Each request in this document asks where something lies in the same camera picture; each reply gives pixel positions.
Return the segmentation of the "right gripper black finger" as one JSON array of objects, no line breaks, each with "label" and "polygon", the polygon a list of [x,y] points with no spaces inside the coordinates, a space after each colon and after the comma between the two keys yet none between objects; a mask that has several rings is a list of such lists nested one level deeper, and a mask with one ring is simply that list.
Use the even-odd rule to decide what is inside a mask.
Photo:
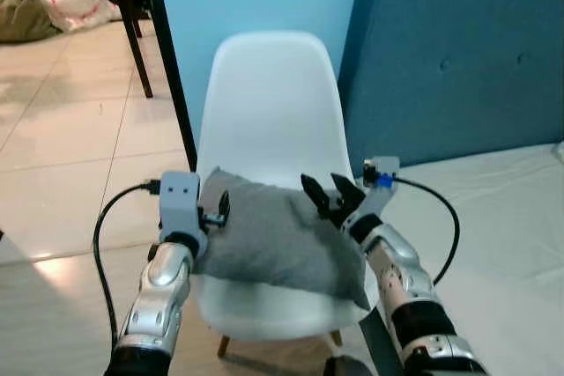
[{"label": "right gripper black finger", "polygon": [[315,210],[317,211],[328,211],[328,195],[319,183],[313,176],[309,176],[307,174],[301,175],[301,185],[303,191],[315,205]]},{"label": "right gripper black finger", "polygon": [[340,203],[359,204],[363,202],[364,191],[356,187],[349,176],[332,173],[330,177],[333,179],[336,191],[341,195],[341,199],[339,199]]}]

